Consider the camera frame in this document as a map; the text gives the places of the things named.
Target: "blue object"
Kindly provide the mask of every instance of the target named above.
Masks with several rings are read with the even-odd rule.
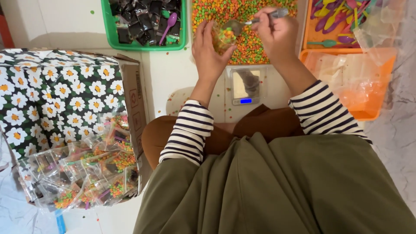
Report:
[[[59,234],[65,234],[67,232],[67,228],[65,226],[64,217],[62,216],[62,212],[60,210],[55,211],[56,223],[58,225]]]
[[[241,99],[240,103],[241,104],[251,103],[251,98]]]

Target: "person's right hand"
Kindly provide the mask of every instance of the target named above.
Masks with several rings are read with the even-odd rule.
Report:
[[[297,20],[286,16],[269,21],[268,13],[276,10],[274,7],[260,9],[254,17],[260,18],[260,23],[254,24],[251,29],[257,31],[263,42],[263,48],[276,66],[281,61],[297,59],[295,54],[298,23]]]

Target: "metal spoon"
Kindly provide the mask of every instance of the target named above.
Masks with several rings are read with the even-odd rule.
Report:
[[[285,17],[288,13],[289,13],[289,11],[287,10],[287,8],[279,8],[275,11],[270,12],[268,15],[269,15],[270,20],[273,20],[273,19],[278,19],[278,18]],[[226,29],[226,28],[230,27],[230,28],[232,28],[232,30],[234,32],[234,35],[238,36],[238,35],[240,35],[240,33],[243,30],[243,27],[245,25],[251,25],[251,24],[254,24],[254,23],[258,23],[258,22],[260,22],[259,18],[254,18],[253,20],[243,22],[243,23],[241,23],[237,20],[230,20],[230,21],[226,22],[223,25],[223,29]]]

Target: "floral wrapping paper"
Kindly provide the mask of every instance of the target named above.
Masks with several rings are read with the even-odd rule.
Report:
[[[64,50],[0,51],[0,125],[16,160],[101,133],[125,111],[117,61]]]

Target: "green plastic spoon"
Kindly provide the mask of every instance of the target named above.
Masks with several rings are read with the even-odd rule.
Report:
[[[334,45],[339,45],[341,43],[334,40],[325,40],[323,42],[308,42],[309,45],[323,45],[324,47],[333,47]]]

